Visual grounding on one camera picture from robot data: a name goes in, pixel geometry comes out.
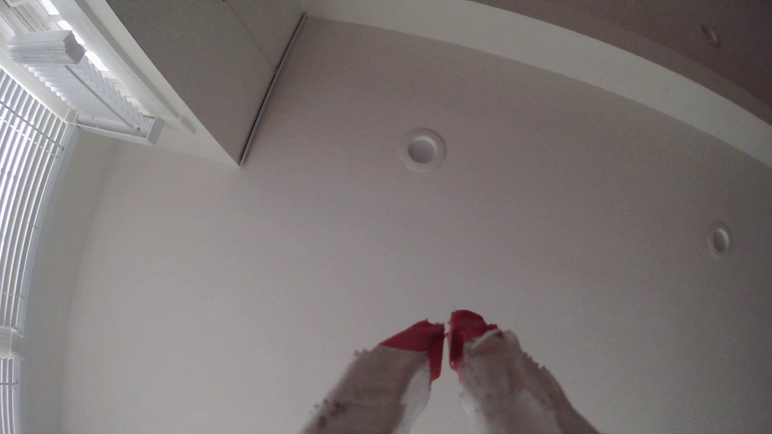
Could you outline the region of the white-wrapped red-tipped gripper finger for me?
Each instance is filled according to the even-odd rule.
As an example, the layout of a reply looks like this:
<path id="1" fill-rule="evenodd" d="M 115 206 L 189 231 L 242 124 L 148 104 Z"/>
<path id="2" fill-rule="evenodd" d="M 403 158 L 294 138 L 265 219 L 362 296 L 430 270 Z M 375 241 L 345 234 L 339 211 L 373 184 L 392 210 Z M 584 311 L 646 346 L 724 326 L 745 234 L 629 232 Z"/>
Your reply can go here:
<path id="1" fill-rule="evenodd" d="M 409 433 L 441 374 L 443 323 L 419 321 L 359 350 L 302 433 Z"/>
<path id="2" fill-rule="evenodd" d="M 467 310 L 449 318 L 449 364 L 475 433 L 599 433 L 512 330 Z"/>

